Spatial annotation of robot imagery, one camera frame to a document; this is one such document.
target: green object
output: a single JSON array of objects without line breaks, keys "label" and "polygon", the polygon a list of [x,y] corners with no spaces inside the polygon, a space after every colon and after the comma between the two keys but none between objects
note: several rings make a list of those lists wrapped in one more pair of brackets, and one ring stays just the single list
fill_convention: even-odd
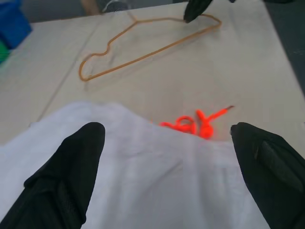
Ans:
[{"label": "green object", "polygon": [[5,59],[9,56],[10,52],[5,44],[0,41],[0,63],[5,61]]}]

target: white cloth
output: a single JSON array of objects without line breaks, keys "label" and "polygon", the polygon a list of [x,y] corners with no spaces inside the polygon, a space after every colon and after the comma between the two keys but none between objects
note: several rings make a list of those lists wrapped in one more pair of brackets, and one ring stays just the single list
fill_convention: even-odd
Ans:
[{"label": "white cloth", "polygon": [[268,229],[232,143],[159,127],[117,104],[73,103],[1,149],[0,219],[64,138],[88,122],[106,139],[82,229]]}]

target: white table surface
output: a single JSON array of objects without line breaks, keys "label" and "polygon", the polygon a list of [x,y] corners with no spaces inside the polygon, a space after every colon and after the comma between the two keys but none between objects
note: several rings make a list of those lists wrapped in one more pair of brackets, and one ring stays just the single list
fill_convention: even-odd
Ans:
[{"label": "white table surface", "polygon": [[[139,19],[182,16],[184,8],[185,3],[179,3],[132,13]],[[91,52],[103,52],[108,40],[130,23],[126,12],[39,24],[41,32],[36,29],[22,46],[28,50],[13,54],[2,69],[0,107],[5,110],[1,109],[0,141],[79,100],[118,102],[156,123],[194,115],[198,108],[210,114],[235,105],[214,122],[214,140],[230,141],[230,126],[248,122],[281,135],[305,156],[304,98],[264,4],[260,0],[214,1],[206,13],[223,21],[220,30],[88,83],[78,77],[81,61]],[[85,25],[75,25],[75,21]],[[71,26],[58,25],[66,37],[57,39],[53,34],[51,40],[44,36],[44,30],[49,31],[47,23]],[[85,72],[98,73],[135,59],[209,23],[200,18],[187,25],[169,21],[138,26],[114,42],[109,56],[92,60]],[[30,39],[35,33],[40,48]],[[25,60],[28,64],[20,64],[19,56],[25,59],[29,53],[36,54],[30,62]]]}]

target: orange shoelace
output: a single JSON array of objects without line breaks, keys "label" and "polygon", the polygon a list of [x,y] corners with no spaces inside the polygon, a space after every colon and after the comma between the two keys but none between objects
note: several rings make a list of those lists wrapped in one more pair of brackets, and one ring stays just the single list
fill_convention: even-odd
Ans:
[{"label": "orange shoelace", "polygon": [[122,32],[120,32],[118,35],[116,35],[115,37],[113,37],[110,41],[108,41],[108,43],[107,43],[107,49],[106,49],[105,52],[103,52],[103,53],[91,53],[90,55],[88,55],[88,56],[81,62],[80,68],[79,68],[79,76],[80,76],[80,79],[81,79],[82,81],[85,81],[85,82],[86,82],[86,81],[92,80],[92,79],[94,79],[94,78],[97,78],[97,77],[100,77],[100,76],[102,76],[102,75],[111,73],[111,72],[113,72],[113,71],[115,71],[115,70],[118,70],[118,69],[120,69],[120,68],[126,67],[126,66],[128,66],[128,65],[130,65],[130,64],[133,64],[133,63],[136,63],[136,62],[138,62],[138,61],[141,61],[141,60],[143,60],[143,59],[145,59],[145,58],[147,58],[147,57],[149,57],[149,56],[152,56],[152,55],[155,55],[155,54],[157,54],[157,53],[159,53],[159,52],[162,52],[163,50],[168,49],[168,48],[170,48],[170,47],[173,47],[173,46],[175,46],[175,45],[177,45],[177,44],[180,44],[180,43],[182,43],[182,42],[184,42],[184,41],[186,41],[186,40],[188,40],[188,39],[191,39],[191,38],[197,37],[197,36],[199,36],[199,35],[202,35],[202,34],[205,34],[205,33],[211,32],[211,31],[214,31],[214,30],[218,29],[218,28],[221,26],[221,24],[222,24],[222,22],[221,22],[219,19],[217,19],[216,17],[214,17],[214,16],[212,16],[212,15],[208,15],[208,14],[202,14],[201,16],[205,16],[205,17],[211,18],[211,19],[213,19],[214,21],[218,22],[218,24],[217,24],[217,25],[209,26],[209,27],[207,27],[207,28],[205,28],[205,29],[203,29],[203,30],[199,30],[199,31],[197,31],[197,32],[195,32],[195,33],[193,33],[193,34],[191,34],[191,35],[188,35],[188,36],[186,36],[186,37],[184,37],[184,38],[182,38],[182,39],[180,39],[180,40],[178,40],[178,41],[176,41],[176,42],[174,42],[174,43],[171,43],[171,44],[169,44],[169,45],[167,45],[167,46],[165,46],[165,47],[163,47],[163,48],[161,48],[161,49],[158,49],[158,50],[156,50],[156,51],[154,51],[154,52],[151,52],[151,53],[146,54],[146,55],[144,55],[144,56],[142,56],[142,57],[139,57],[139,58],[137,58],[137,59],[135,59],[135,60],[133,60],[133,61],[129,61],[129,62],[127,62],[127,63],[121,64],[121,65],[119,65],[119,66],[116,66],[116,67],[114,67],[114,68],[108,69],[108,70],[106,70],[106,71],[103,71],[103,72],[98,73],[98,74],[95,74],[95,75],[88,75],[87,77],[84,77],[84,76],[82,75],[82,69],[83,69],[85,63],[86,63],[89,59],[91,59],[93,56],[105,56],[106,54],[108,54],[109,51],[110,51],[111,43],[114,42],[116,39],[118,39],[118,38],[119,38],[120,36],[122,36],[123,34],[125,34],[125,33],[126,33],[127,31],[129,31],[131,28],[135,27],[136,25],[144,24],[144,23],[150,23],[150,22],[154,22],[154,21],[177,21],[177,22],[184,22],[182,19],[178,19],[178,18],[155,18],[155,19],[147,19],[147,20],[137,20],[133,15],[131,15],[131,14],[129,14],[129,15],[130,15],[131,19],[133,20],[133,23],[132,23],[129,27],[127,27],[125,30],[123,30]]},{"label": "orange shoelace", "polygon": [[[199,133],[198,136],[208,139],[210,137],[213,136],[214,134],[214,129],[212,127],[212,125],[210,124],[211,121],[215,120],[216,118],[224,115],[225,113],[228,112],[228,110],[230,110],[231,108],[233,108],[234,106],[229,106],[225,109],[222,109],[220,111],[218,111],[215,114],[211,114],[210,116],[208,116],[207,118],[205,117],[204,113],[201,110],[196,110],[196,114],[198,116],[198,118],[201,121],[201,126],[199,129]],[[188,121],[188,124],[182,124],[182,121]],[[176,123],[173,125],[171,123],[160,123],[160,126],[166,126],[169,127],[171,129],[174,130],[178,130],[184,133],[190,133],[192,135],[196,135],[197,131],[196,131],[196,123],[195,121],[190,117],[190,116],[181,116],[176,120]]]}]

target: blue object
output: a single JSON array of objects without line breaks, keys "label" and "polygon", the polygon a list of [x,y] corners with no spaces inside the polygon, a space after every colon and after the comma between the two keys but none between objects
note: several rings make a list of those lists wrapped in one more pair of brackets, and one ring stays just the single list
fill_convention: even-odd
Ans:
[{"label": "blue object", "polygon": [[0,4],[0,39],[9,49],[16,48],[32,31],[19,7],[20,0]]}]

